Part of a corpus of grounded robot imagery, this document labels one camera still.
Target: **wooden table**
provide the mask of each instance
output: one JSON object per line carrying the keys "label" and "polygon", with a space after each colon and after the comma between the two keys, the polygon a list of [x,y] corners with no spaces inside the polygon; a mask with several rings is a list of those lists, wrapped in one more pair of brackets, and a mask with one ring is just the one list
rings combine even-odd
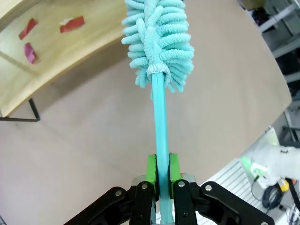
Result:
{"label": "wooden table", "polygon": [[[122,36],[121,20],[126,15],[123,0],[13,0],[0,9],[0,112],[9,116],[22,102],[54,78],[86,60],[95,51]],[[65,18],[84,16],[85,24],[60,33]],[[20,40],[18,34],[34,18],[38,25]],[[24,44],[30,42],[38,60],[30,64]]]}

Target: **silver bolt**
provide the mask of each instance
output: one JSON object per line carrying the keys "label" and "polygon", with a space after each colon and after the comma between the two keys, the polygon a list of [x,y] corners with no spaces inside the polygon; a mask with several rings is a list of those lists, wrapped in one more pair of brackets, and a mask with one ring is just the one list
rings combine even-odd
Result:
{"label": "silver bolt", "polygon": [[147,184],[143,184],[143,185],[142,185],[142,189],[146,189],[147,187],[148,187]]}
{"label": "silver bolt", "polygon": [[185,186],[185,183],[184,183],[183,181],[179,181],[179,182],[178,182],[178,186],[179,186],[179,187],[183,187],[183,186]]}
{"label": "silver bolt", "polygon": [[116,196],[120,196],[122,194],[122,192],[119,190],[119,191],[116,191],[115,195]]}
{"label": "silver bolt", "polygon": [[205,190],[207,190],[207,191],[211,191],[211,190],[212,190],[212,187],[211,187],[211,185],[206,185],[206,186],[205,186]]}

